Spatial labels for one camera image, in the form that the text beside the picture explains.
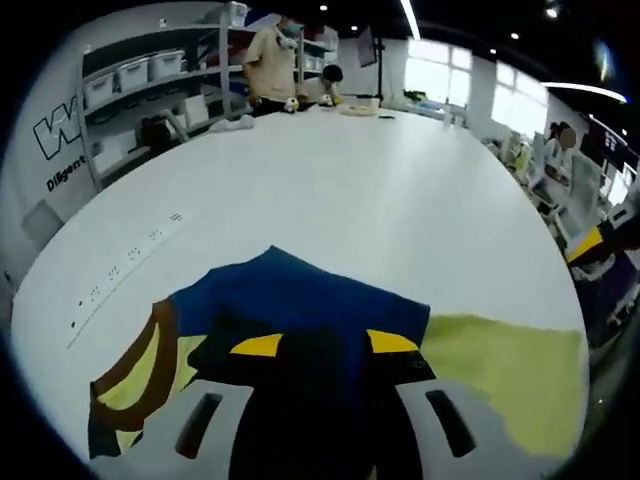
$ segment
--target wall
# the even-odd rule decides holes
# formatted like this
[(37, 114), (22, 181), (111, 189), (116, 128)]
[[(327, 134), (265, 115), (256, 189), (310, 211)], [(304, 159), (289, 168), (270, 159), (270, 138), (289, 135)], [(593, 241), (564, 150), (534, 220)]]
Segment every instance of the wall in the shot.
[(16, 118), (0, 174), (0, 270), (19, 283), (38, 255), (22, 231), (24, 216), (45, 199), (67, 221), (95, 194), (86, 164), (49, 191), (47, 181), (83, 155), (74, 96), (78, 62), (87, 44), (97, 48), (168, 26), (187, 25), (217, 4), (160, 3), (124, 10), (84, 25), (58, 47), (35, 80)]
[[(382, 93), (385, 100), (403, 98), (404, 70), (408, 55), (405, 40), (383, 40), (387, 47), (383, 53)], [(377, 93), (378, 65), (360, 68), (355, 39), (340, 39), (338, 61), (344, 71), (340, 91), (344, 93)], [(493, 96), (496, 84), (496, 63), (480, 57), (473, 57), (471, 89), (469, 92), (469, 129), (479, 139), (503, 139), (509, 135), (509, 128), (491, 119)], [(549, 96), (547, 129), (551, 122), (566, 121), (578, 134), (578, 145), (587, 131), (587, 122), (553, 95)]]

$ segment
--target power outlet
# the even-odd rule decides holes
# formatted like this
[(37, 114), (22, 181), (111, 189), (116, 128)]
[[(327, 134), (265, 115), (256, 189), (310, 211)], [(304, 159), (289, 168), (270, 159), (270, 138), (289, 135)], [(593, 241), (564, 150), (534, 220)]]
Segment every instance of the power outlet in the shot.
[(131, 250), (127, 252), (127, 257), (129, 260), (136, 261), (142, 255), (142, 251), (138, 247), (133, 247)]
[(149, 240), (151, 240), (152, 242), (162, 241), (162, 235), (162, 230), (156, 228), (149, 234)]
[(84, 327), (89, 323), (100, 305), (115, 291), (118, 285), (127, 278), (149, 256), (166, 242), (171, 235), (186, 224), (186, 217), (180, 212), (173, 213), (168, 220), (152, 229), (136, 246), (130, 247), (124, 258), (115, 262), (106, 272), (105, 277), (80, 300), (74, 310), (73, 320), (67, 332), (67, 348), (71, 348)]

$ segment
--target storage bin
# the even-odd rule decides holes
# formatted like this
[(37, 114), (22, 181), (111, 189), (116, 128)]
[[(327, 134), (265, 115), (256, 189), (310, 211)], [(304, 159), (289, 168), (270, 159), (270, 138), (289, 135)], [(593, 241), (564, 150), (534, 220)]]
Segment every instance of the storage bin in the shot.
[(313, 57), (305, 56), (304, 57), (304, 69), (309, 71), (313, 70), (315, 67), (315, 60)]
[(325, 27), (324, 33), (318, 35), (315, 41), (323, 44), (329, 50), (338, 50), (338, 32), (329, 27)]
[(111, 98), (113, 95), (113, 76), (113, 73), (109, 73), (87, 83), (84, 89), (87, 107), (91, 108)]
[(113, 173), (120, 166), (123, 158), (124, 155), (122, 155), (119, 148), (103, 150), (93, 157), (93, 165), (98, 177), (104, 178), (110, 173)]
[(151, 57), (151, 80), (179, 75), (182, 72), (184, 50), (159, 53)]
[(141, 58), (118, 68), (120, 91), (133, 90), (149, 80), (149, 59)]
[(204, 95), (187, 98), (184, 101), (184, 111), (189, 127), (209, 120), (209, 111), (204, 101)]
[(229, 9), (229, 26), (230, 27), (244, 27), (244, 21), (249, 9), (244, 3), (229, 2), (227, 4)]
[(102, 139), (102, 150), (116, 149), (124, 156), (130, 151), (134, 150), (138, 143), (136, 141), (135, 130), (127, 130), (126, 132), (118, 133)]

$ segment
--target window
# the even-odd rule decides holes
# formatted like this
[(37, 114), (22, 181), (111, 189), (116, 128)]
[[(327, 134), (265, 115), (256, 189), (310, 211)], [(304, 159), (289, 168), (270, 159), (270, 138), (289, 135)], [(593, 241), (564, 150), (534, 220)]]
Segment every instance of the window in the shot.
[(472, 64), (471, 52), (464, 48), (411, 40), (404, 88), (424, 92), (434, 102), (464, 107), (469, 102)]
[(618, 170), (615, 171), (611, 190), (609, 191), (609, 195), (607, 195), (607, 200), (609, 200), (609, 203), (611, 203), (612, 206), (624, 202), (624, 199), (627, 197), (627, 193), (629, 192), (629, 188), (633, 183), (633, 177), (634, 172), (626, 163), (624, 164), (622, 173)]
[(533, 138), (544, 133), (549, 94), (536, 79), (498, 63), (491, 118)]

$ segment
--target brown trim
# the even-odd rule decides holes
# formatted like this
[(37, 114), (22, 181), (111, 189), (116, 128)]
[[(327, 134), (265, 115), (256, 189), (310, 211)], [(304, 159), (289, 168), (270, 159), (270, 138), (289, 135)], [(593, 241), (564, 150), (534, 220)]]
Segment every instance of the brown trim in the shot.
[[(134, 432), (141, 430), (145, 418), (165, 404), (176, 374), (178, 356), (176, 322), (177, 315), (169, 300), (154, 304), (149, 321), (134, 344), (109, 372), (91, 383), (90, 408), (97, 419), (115, 430)], [(140, 399), (124, 410), (113, 410), (100, 403), (98, 397), (124, 380), (142, 357), (151, 341), (156, 324), (158, 325), (158, 351), (149, 382)]]
[(127, 351), (124, 352), (124, 355), (120, 357), (108, 372), (97, 380), (91, 382), (91, 390), (96, 397), (108, 392), (122, 380), (127, 378), (127, 375), (131, 373), (131, 370), (133, 370), (135, 364), (140, 361), (142, 355), (147, 350), (149, 343), (151, 343), (155, 327), (156, 318), (152, 310), (151, 315), (149, 315), (149, 320), (147, 320), (147, 324), (142, 329), (142, 332), (140, 332), (140, 335), (138, 335), (138, 338), (136, 338)]

